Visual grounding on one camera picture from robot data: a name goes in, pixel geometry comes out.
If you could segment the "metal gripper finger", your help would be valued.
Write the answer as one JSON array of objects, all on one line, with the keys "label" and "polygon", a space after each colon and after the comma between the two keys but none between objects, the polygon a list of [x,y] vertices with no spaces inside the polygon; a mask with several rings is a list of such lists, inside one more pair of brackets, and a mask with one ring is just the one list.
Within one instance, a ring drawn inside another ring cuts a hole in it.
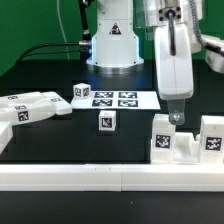
[{"label": "metal gripper finger", "polygon": [[183,125],[185,122],[185,100],[168,100],[168,112],[169,112],[169,122],[172,125]]}]

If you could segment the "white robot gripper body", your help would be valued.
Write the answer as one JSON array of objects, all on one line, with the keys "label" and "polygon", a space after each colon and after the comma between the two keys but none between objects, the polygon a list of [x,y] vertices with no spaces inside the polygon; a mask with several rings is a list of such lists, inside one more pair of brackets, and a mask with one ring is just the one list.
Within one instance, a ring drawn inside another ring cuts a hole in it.
[{"label": "white robot gripper body", "polygon": [[193,95],[193,68],[188,29],[178,24],[175,31],[176,55],[170,54],[169,28],[155,30],[155,60],[160,98],[163,100],[186,99]]}]

